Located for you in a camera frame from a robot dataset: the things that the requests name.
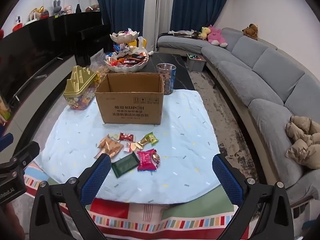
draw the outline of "dark green package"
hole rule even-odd
[[[136,154],[133,152],[126,157],[114,162],[111,164],[111,167],[116,175],[117,178],[122,176],[123,174],[127,173],[128,171],[131,171],[135,167],[137,167],[140,163],[140,160],[136,156]]]

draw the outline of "curtain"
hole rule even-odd
[[[214,24],[227,0],[173,0],[170,29],[200,30]]]
[[[131,28],[143,33],[145,0],[98,0],[104,23],[110,22],[111,31],[118,33]]]
[[[173,0],[145,0],[143,37],[148,51],[155,50],[160,33],[170,30]]]

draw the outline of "screw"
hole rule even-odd
[[[39,184],[40,187],[44,187],[45,185],[47,185],[47,182],[45,180],[41,181]]]
[[[277,182],[277,186],[278,186],[278,187],[281,187],[281,188],[284,187],[284,185],[283,185],[283,183],[282,183],[281,181],[278,181],[278,182]]]
[[[247,178],[247,182],[251,185],[256,183],[256,181],[253,178]]]
[[[74,184],[76,181],[77,181],[77,178],[75,178],[75,177],[72,177],[72,178],[68,179],[68,182],[70,184]]]

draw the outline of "beige jacket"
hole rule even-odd
[[[295,141],[286,156],[310,169],[320,169],[320,124],[308,117],[292,116],[285,130]]]

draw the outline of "open cardboard box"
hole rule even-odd
[[[163,95],[158,73],[109,73],[96,91],[105,123],[160,124]]]

